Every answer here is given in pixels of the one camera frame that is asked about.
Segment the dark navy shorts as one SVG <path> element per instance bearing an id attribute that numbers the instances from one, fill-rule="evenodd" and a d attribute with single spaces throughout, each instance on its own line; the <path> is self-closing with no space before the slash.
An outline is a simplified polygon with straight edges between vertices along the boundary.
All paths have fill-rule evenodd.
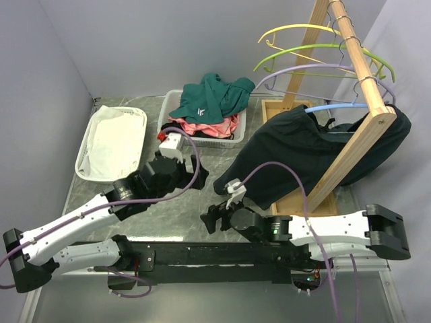
<path id="1" fill-rule="evenodd" d="M 232 180 L 245 180 L 257 166 L 268 165 L 246 181 L 245 196 L 261 209 L 298 188 L 298 181 L 276 162 L 293 169 L 307 193 L 315 187 L 363 120 L 321 126 L 305 105 L 270 118 L 240 150 L 230 167 L 213 183 L 223 195 Z"/>

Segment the blue hanger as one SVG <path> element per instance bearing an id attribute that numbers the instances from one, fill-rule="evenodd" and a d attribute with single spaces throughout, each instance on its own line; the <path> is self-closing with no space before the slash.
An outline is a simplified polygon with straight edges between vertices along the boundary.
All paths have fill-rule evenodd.
<path id="1" fill-rule="evenodd" d="M 354 91 L 356 97 L 354 98 L 354 100 L 352 102 L 342 102 L 342 103 L 338 103 L 338 104 L 326 104 L 326 105 L 313 106 L 313 107 L 308 107 L 306 105 L 303 105 L 302 106 L 303 111 L 305 111 L 305 113 L 309 114 L 312 112 L 318 112 L 318 111 L 322 111 L 322 110 L 353 109 L 353 108 L 368 109 L 367 103 L 357 103 L 357 101 L 356 101 L 358 96 L 359 96 L 359 93 L 356 90 L 356 87 L 358 84 L 361 84 L 366 79 L 372 79 L 377 83 L 377 78 L 374 76 L 363 77 L 363 78 L 359 79 L 353 86 L 353 91 Z"/>

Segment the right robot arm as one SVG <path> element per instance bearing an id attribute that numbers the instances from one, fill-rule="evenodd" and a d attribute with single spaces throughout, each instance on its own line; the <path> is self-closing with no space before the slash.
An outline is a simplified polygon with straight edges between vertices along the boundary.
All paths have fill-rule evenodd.
<path id="1" fill-rule="evenodd" d="M 209 234 L 220 220 L 223 231 L 234 229 L 251 243 L 297 248 L 295 261 L 302 268 L 348 254 L 385 260 L 411 257 L 403 217 L 378 204 L 347 215 L 305 219 L 298 215 L 263 217 L 242 203 L 220 203 L 210 206 L 200 218 Z"/>

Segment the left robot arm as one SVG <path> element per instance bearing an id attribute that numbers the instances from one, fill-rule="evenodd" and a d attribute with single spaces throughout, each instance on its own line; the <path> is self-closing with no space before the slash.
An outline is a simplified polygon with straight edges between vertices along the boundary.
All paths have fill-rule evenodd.
<path id="1" fill-rule="evenodd" d="M 5 261 L 14 280 L 10 287 L 18 293 L 27 293 L 48 283 L 53 275 L 81 268 L 105 266 L 117 271 L 130 268 L 137 262 L 138 253 L 125 236 L 115 235 L 88 244 L 78 244 L 78 239 L 170 200 L 169 194 L 175 189 L 201 190 L 209 172 L 198 156 L 192 155 L 191 162 L 193 172 L 189 173 L 184 160 L 158 155 L 142 170 L 114 181 L 104 192 L 61 218 L 33 230 L 5 232 Z"/>

